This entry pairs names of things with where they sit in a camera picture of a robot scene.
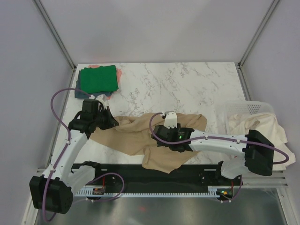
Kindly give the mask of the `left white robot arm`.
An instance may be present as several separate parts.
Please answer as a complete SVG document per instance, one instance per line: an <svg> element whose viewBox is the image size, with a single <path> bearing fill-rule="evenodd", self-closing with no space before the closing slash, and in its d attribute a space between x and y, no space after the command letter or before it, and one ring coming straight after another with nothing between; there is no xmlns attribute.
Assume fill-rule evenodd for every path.
<svg viewBox="0 0 300 225"><path fill-rule="evenodd" d="M40 176L30 180L30 193L34 208L66 214L77 194L88 182L99 184L103 173L96 163L84 162L75 172L72 166L80 150L97 129L118 126L104 100L85 99L82 109L69 122L67 138L60 151Z"/></svg>

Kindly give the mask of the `tan t shirt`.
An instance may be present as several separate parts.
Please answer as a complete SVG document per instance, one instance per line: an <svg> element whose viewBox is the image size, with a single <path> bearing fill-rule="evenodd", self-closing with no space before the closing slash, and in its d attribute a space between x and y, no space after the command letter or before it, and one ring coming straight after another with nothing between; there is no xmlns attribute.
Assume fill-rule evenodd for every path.
<svg viewBox="0 0 300 225"><path fill-rule="evenodd" d="M140 117L116 117L119 122L117 127L108 130L97 128L90 138L130 156L144 155L142 167L145 169L170 173L195 157L198 152L180 153L167 147L158 147L156 141L151 138L149 129L149 121L153 115L153 113L146 113Z"/></svg>

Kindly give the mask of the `cream t shirt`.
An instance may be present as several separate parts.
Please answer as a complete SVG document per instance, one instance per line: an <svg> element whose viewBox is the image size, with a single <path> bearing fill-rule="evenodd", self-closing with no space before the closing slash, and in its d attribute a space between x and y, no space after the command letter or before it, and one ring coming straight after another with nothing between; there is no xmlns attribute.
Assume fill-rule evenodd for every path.
<svg viewBox="0 0 300 225"><path fill-rule="evenodd" d="M264 135L275 148L289 156L286 163L274 165L274 171L284 171L287 166L296 162L295 154L286 146L288 140L285 130L278 124L276 115L270 112L257 114L234 114L229 117L229 133L232 135L248 134L249 130L257 130Z"/></svg>

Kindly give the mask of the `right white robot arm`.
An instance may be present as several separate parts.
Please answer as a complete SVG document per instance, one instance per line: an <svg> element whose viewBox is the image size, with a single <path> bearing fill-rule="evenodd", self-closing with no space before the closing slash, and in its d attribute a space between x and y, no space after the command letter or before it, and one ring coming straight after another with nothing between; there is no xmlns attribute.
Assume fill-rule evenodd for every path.
<svg viewBox="0 0 300 225"><path fill-rule="evenodd" d="M214 135L192 128L166 128L155 126L151 132L157 146L177 152L211 151L231 155L229 161L218 163L215 180L226 184L239 175L252 172L271 176L273 171L273 144L259 131L250 130L246 135Z"/></svg>

